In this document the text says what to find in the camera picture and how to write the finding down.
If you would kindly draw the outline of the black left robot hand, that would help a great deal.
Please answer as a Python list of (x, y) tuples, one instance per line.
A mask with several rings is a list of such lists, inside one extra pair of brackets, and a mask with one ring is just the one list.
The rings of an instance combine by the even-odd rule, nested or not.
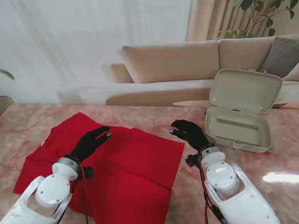
[(111, 133), (109, 130), (110, 127), (103, 126), (87, 132), (81, 137), (69, 156), (79, 162), (87, 159), (110, 138)]

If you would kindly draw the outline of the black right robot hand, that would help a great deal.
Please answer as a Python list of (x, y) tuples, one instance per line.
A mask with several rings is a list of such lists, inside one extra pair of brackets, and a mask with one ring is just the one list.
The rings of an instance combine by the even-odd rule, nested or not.
[(202, 128), (187, 120), (175, 120), (171, 124), (169, 132), (181, 140), (185, 140), (192, 148), (200, 151), (202, 148), (210, 147), (211, 143), (205, 136)]

